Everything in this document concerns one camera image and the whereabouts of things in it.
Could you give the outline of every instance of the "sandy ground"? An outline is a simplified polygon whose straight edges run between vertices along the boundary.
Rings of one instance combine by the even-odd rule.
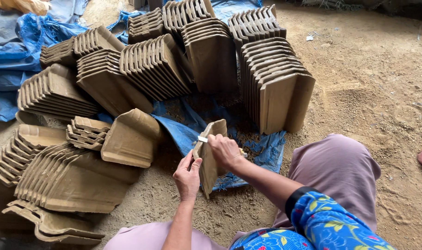
[[[118,16],[118,3],[91,0],[83,18],[92,27],[108,25]],[[303,129],[286,134],[281,174],[286,175],[299,146],[330,133],[358,140],[382,168],[377,233],[400,250],[422,250],[422,166],[416,160],[422,150],[422,22],[365,10],[275,3],[288,41],[316,79]],[[305,41],[310,31],[320,36]],[[17,126],[0,123],[0,146]],[[181,156],[173,144],[162,152],[164,157],[142,171],[121,205],[93,217],[96,230],[106,235],[95,249],[102,249],[121,227],[172,218],[178,196],[171,176]],[[249,186],[212,193],[210,200],[200,193],[193,226],[227,246],[238,230],[271,226],[276,211]]]

